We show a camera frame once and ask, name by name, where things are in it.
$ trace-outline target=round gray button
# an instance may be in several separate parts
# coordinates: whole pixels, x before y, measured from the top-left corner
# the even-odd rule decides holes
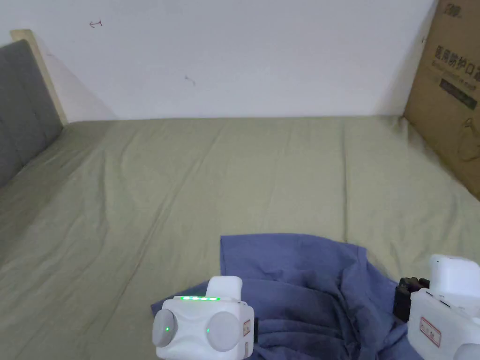
[[[176,321],[173,313],[168,309],[160,310],[156,313],[153,320],[153,344],[159,348],[167,346],[172,341],[176,330]]]
[[[218,312],[208,322],[207,339],[217,351],[232,350],[240,339],[240,323],[229,312]]]

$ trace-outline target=wooden bed frame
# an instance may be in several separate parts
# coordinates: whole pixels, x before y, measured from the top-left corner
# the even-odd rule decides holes
[[[45,81],[45,85],[47,86],[48,92],[50,93],[50,97],[53,100],[55,109],[57,110],[57,113],[60,117],[60,121],[62,125],[65,126],[66,124],[68,124],[67,117],[65,115],[65,112],[63,111],[57,92],[55,91],[55,87],[48,73],[47,66],[43,61],[42,55],[40,53],[40,49],[35,40],[34,33],[30,29],[15,29],[10,31],[10,36],[12,37],[13,41],[26,40],[30,45],[30,48],[32,49],[36,63],[40,68],[40,72],[42,74],[43,80]]]

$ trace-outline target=wall mark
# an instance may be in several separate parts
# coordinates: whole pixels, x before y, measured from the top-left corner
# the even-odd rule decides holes
[[[197,83],[195,82],[195,80],[189,78],[187,75],[185,75],[185,80],[190,81],[193,84],[193,86],[197,86]]]
[[[95,29],[95,26],[94,25],[100,25],[100,26],[103,26],[102,24],[102,19],[98,19],[98,23],[94,23],[93,21],[90,22],[90,27],[94,28]]]

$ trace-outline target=white wall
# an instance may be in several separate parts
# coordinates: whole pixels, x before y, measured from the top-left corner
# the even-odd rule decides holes
[[[35,32],[70,121],[401,114],[434,3],[4,1],[0,43]]]

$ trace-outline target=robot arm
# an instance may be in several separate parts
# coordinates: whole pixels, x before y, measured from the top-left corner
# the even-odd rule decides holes
[[[480,359],[480,267],[443,255],[430,266],[430,288],[411,294],[410,344],[425,360]]]
[[[253,352],[254,312],[241,301],[242,280],[215,276],[206,295],[175,296],[155,316],[152,341],[161,359],[241,360]]]
[[[430,288],[410,296],[408,340],[425,360],[480,359],[480,266],[434,255]],[[161,359],[241,360],[253,351],[254,312],[242,281],[215,276],[205,297],[176,296],[155,316],[152,341]]]

